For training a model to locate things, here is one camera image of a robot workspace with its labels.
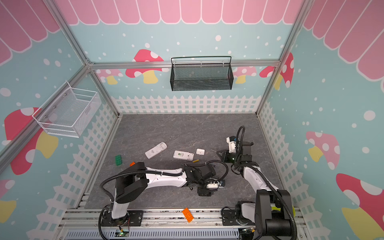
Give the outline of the small remote battery cover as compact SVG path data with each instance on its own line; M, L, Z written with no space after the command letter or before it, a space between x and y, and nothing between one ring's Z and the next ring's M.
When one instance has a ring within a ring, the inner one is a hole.
M200 155L200 156L203 156L205 154L205 150L204 149L197 149L196 150L196 154Z

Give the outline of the small white remote control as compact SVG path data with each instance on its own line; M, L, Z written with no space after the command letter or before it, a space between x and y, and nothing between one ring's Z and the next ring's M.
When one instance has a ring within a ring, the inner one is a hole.
M175 151L173 154L173 158L177 160L184 160L184 161L193 161L194 160L194 154L189 152L183 152L183 151Z

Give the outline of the large white remote control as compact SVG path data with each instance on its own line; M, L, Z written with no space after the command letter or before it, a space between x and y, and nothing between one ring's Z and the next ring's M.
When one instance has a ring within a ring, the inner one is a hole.
M150 150L145 152L145 155L148 159L153 158L154 156L158 155L159 153L163 152L167 149L167 144L164 142L161 142L160 144L156 145L155 147L151 148Z

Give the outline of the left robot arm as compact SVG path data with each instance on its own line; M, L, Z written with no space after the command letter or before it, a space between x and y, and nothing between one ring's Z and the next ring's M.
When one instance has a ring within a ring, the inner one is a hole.
M183 164L181 168L173 170L153 169L138 162L100 184L100 189L110 198L110 204L101 210L98 225L100 228L136 225L135 217L128 208L147 189L197 188L200 197L210 197L223 186L228 173L229 166L217 160Z

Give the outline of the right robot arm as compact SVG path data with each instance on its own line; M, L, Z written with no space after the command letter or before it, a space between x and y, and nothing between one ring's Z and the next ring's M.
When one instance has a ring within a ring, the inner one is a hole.
M299 235L291 195L273 185L262 173L259 164L253 161L253 143L244 141L245 131L245 126L240 126L235 136L227 138L229 149L217 155L223 162L231 164L234 174L251 185L256 199L253 202L239 201L233 214L228 207L224 207L223 220L229 221L230 217L234 217L235 222L242 226L239 231L241 240L260 240L262 237L296 240Z

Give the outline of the green toy brick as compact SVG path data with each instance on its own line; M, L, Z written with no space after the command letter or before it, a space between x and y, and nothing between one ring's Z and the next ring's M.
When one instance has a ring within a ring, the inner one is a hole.
M123 164L121 155L115 156L115 164L116 164L116 166L120 166Z

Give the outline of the orange toy brick on rail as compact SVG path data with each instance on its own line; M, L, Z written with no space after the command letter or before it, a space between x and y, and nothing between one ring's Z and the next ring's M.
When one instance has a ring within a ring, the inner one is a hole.
M194 220L194 216L192 215L191 211L188 208L183 209L182 213L188 223L191 223Z

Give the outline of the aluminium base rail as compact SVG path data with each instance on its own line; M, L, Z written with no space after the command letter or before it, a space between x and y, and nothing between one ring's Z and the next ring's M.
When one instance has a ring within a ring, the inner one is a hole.
M129 209L131 221L119 227L102 226L109 240L238 240L250 227L239 225L234 212L221 208L194 208L188 222L181 208ZM65 212L55 240L99 240L99 209Z

